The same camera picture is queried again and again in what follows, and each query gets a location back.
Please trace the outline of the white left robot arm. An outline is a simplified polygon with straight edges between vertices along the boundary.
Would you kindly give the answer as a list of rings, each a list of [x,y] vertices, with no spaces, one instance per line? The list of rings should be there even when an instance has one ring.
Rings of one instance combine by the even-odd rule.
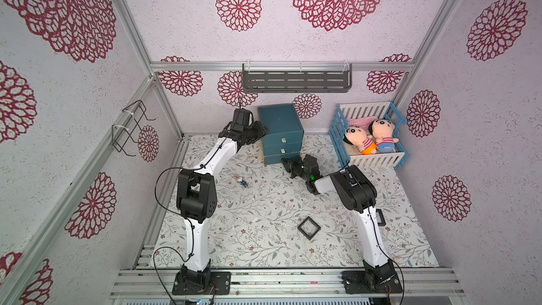
[[[244,108],[234,110],[230,121],[219,133],[216,144],[194,167],[178,167],[176,210],[170,210],[160,201],[158,206],[183,218],[186,229],[186,258],[176,274],[171,289],[158,278],[172,304],[173,296],[228,295],[231,287],[230,272],[214,272],[208,245],[210,219],[217,208],[215,178],[224,166],[245,145],[251,145],[267,134],[267,129],[256,121],[253,113]]]

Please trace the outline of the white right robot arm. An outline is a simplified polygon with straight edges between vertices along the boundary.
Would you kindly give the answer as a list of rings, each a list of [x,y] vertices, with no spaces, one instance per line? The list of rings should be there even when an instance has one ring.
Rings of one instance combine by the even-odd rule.
[[[305,181],[309,192],[315,195],[335,192],[343,206],[352,212],[361,240],[364,270],[342,273],[345,292],[404,295],[402,269],[388,255],[378,229],[377,190],[361,170],[346,164],[337,172],[323,176],[317,159],[311,155],[282,159],[281,163],[292,179]]]

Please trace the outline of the black brooch box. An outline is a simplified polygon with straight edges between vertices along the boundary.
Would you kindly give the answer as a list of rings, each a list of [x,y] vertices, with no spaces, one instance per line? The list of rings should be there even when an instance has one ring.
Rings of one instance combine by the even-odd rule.
[[[308,216],[297,226],[297,230],[299,230],[307,240],[311,241],[316,234],[319,233],[321,226],[317,224],[312,217]]]
[[[379,227],[385,227],[386,226],[386,220],[383,214],[383,211],[381,209],[376,209],[376,216],[377,216],[377,223]]]

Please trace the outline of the teal three-drawer cabinet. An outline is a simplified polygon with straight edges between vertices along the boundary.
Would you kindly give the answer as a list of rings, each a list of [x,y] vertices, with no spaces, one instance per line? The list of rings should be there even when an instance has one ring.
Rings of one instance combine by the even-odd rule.
[[[293,104],[259,107],[258,116],[268,130],[262,138],[264,164],[275,165],[282,159],[299,157],[304,129]]]

